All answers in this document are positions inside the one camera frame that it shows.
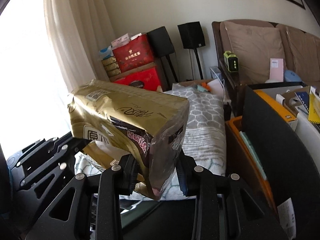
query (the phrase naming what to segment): yellow book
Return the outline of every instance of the yellow book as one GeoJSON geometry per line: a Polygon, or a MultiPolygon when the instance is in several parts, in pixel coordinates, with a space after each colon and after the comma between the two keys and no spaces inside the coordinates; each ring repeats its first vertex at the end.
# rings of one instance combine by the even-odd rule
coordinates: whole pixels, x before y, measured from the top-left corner
{"type": "Polygon", "coordinates": [[[309,103],[309,116],[308,120],[311,123],[320,124],[320,98],[310,91],[310,103],[309,103]]]}
{"type": "Polygon", "coordinates": [[[266,101],[293,130],[296,129],[298,120],[289,110],[262,90],[255,90],[254,92],[266,101]]]}

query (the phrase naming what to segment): red gift box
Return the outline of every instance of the red gift box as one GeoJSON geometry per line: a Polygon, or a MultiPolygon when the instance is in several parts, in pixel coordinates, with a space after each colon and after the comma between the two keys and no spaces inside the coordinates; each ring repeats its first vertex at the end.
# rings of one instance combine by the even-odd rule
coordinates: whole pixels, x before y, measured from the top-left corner
{"type": "Polygon", "coordinates": [[[158,86],[161,86],[161,81],[155,66],[129,74],[128,76],[115,80],[114,83],[143,88],[150,91],[157,91],[158,86]]]}
{"type": "Polygon", "coordinates": [[[153,52],[146,34],[138,36],[127,45],[114,49],[113,54],[122,73],[154,62],[153,52]]]}

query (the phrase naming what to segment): stack of gold boxes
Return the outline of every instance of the stack of gold boxes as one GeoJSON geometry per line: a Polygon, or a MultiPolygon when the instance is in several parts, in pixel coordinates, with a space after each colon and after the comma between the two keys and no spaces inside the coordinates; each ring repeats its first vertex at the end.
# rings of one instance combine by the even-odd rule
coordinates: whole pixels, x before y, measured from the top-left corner
{"type": "Polygon", "coordinates": [[[109,57],[102,60],[104,69],[107,72],[108,77],[113,77],[121,73],[118,62],[115,57],[109,57]]]}

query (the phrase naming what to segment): black oval logo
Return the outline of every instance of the black oval logo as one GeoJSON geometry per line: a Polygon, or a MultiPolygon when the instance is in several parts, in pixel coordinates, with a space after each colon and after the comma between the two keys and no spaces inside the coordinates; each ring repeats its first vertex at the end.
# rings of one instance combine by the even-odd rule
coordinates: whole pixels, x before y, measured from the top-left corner
{"type": "Polygon", "coordinates": [[[136,87],[136,88],[143,88],[144,87],[144,83],[140,80],[136,80],[136,81],[133,81],[129,84],[129,86],[131,87],[136,87]]]}

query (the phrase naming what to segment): sofa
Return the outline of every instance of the sofa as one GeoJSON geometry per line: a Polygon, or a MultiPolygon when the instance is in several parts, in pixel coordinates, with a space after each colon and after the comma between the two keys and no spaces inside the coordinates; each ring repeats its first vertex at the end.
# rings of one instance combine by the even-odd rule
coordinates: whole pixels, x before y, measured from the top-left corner
{"type": "Polygon", "coordinates": [[[308,85],[320,88],[320,38],[297,28],[260,20],[236,19],[212,22],[219,68],[235,116],[242,115],[244,89],[269,78],[270,58],[283,58],[284,69],[292,70],[308,85]],[[223,53],[234,52],[239,72],[231,73],[223,53]]]}

